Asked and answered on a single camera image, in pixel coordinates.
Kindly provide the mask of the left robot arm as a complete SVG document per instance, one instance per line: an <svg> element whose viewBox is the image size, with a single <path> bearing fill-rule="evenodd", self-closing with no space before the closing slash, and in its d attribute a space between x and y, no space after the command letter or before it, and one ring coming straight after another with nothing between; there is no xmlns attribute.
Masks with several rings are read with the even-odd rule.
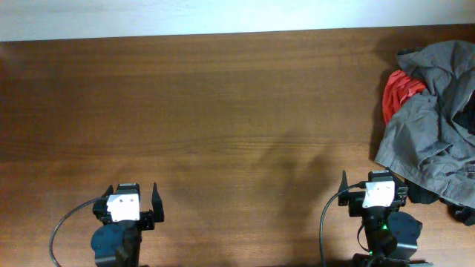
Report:
<svg viewBox="0 0 475 267"><path fill-rule="evenodd" d="M163 201L153 185L152 209L140 210L140 185L123 183L109 186L94 201L93 214L102 223L91 238L96 266L138 267L144 231L152 231L165 220Z"/></svg>

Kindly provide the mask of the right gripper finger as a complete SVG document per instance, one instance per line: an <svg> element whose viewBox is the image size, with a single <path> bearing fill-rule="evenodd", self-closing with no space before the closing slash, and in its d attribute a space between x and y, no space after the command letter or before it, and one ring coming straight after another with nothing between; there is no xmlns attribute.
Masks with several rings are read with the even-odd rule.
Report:
<svg viewBox="0 0 475 267"><path fill-rule="evenodd" d="M393 181L395 182L396 187L405 187L404 181L401 180L394 171L392 171L389 167L386 167L386 170L393 178Z"/></svg>
<svg viewBox="0 0 475 267"><path fill-rule="evenodd" d="M348 191L349 191L349 185L347 183L347 174L346 174L346 171L342 171L341 183L338 188L338 205L339 206L348 205L348 200L349 200Z"/></svg>

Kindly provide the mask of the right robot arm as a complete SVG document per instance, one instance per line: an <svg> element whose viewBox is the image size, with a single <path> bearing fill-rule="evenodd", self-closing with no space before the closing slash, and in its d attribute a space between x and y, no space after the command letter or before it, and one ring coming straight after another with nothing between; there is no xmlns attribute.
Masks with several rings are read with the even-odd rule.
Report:
<svg viewBox="0 0 475 267"><path fill-rule="evenodd" d="M400 208L407 203L408 186L391 170L371 171L368 180L348 185L342 174L338 204L350 217L361 218L365 254L354 254L352 266L410 266L418 249L422 223Z"/></svg>

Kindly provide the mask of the grey cargo shorts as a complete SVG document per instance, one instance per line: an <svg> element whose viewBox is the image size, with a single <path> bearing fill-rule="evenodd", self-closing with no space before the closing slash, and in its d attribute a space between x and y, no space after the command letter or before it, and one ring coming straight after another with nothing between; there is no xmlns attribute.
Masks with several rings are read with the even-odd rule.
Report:
<svg viewBox="0 0 475 267"><path fill-rule="evenodd" d="M396 54L426 89L387 124L375 161L439 197L474 206L474 135L455 121L474 93L474 44L453 40Z"/></svg>

